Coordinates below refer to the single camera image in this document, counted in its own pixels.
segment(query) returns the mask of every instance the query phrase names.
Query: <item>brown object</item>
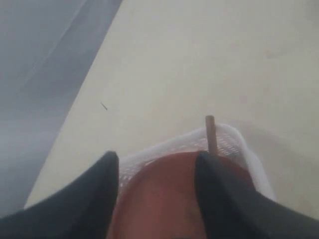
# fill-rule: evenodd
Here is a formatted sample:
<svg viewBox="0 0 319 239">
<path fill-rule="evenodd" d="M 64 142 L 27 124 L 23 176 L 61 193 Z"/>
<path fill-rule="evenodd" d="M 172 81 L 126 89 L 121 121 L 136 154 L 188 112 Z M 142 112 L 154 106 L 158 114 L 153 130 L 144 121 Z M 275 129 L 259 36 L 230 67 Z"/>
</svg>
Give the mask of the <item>brown object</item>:
<svg viewBox="0 0 319 239">
<path fill-rule="evenodd" d="M 107 239 L 205 239 L 194 185 L 198 154 L 171 154 L 137 173 L 119 196 Z M 246 170 L 220 159 L 252 185 Z"/>
<path fill-rule="evenodd" d="M 206 116 L 206 135 L 208 143 L 208 152 L 211 155 L 218 155 L 216 126 L 214 116 Z"/>
</svg>

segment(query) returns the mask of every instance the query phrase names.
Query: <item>beige floor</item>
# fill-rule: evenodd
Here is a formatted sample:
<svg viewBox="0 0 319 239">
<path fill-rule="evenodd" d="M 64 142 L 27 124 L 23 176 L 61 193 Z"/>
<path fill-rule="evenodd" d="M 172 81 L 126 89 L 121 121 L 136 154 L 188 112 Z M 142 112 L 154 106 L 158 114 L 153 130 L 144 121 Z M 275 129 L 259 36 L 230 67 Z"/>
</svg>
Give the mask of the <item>beige floor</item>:
<svg viewBox="0 0 319 239">
<path fill-rule="evenodd" d="M 214 114 L 242 131 L 279 202 L 319 218 L 318 12 L 316 0 L 124 0 L 27 206 L 108 149 L 123 157 Z"/>
</svg>

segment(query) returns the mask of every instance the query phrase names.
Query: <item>white plastic basket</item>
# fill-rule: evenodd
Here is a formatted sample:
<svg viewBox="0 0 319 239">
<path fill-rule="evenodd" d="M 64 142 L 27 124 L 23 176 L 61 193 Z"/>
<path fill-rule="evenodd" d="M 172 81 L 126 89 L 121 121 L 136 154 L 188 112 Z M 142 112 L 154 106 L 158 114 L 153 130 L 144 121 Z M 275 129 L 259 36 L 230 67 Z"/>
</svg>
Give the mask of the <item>white plastic basket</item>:
<svg viewBox="0 0 319 239">
<path fill-rule="evenodd" d="M 248 148 L 241 133 L 229 125 L 216 124 L 216 136 L 218 154 L 247 169 L 256 190 L 265 197 L 276 201 L 263 164 Z M 143 166 L 160 157 L 177 152 L 207 150 L 207 148 L 206 129 L 200 128 L 127 156 L 120 160 L 120 190 Z"/>
</svg>

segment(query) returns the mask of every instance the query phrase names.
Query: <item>gray surface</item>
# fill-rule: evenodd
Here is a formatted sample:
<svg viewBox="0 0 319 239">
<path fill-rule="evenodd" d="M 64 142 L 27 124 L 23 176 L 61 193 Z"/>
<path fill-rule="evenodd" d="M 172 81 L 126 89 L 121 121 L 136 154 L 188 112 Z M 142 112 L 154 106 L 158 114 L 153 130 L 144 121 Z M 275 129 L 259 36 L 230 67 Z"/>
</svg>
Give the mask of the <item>gray surface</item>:
<svg viewBox="0 0 319 239">
<path fill-rule="evenodd" d="M 120 3 L 0 2 L 0 216 L 24 206 Z"/>
</svg>

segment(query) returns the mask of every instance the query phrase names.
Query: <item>wooden stick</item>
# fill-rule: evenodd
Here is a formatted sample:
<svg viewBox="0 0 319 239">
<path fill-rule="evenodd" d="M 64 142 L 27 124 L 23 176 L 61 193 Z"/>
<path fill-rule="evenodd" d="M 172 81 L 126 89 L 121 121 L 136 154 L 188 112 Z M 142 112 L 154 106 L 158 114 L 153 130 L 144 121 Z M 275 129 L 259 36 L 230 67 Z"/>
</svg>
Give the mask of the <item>wooden stick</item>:
<svg viewBox="0 0 319 239">
<path fill-rule="evenodd" d="M 215 118 L 214 116 L 206 116 L 205 121 L 208 152 L 212 155 L 218 155 Z"/>
</svg>

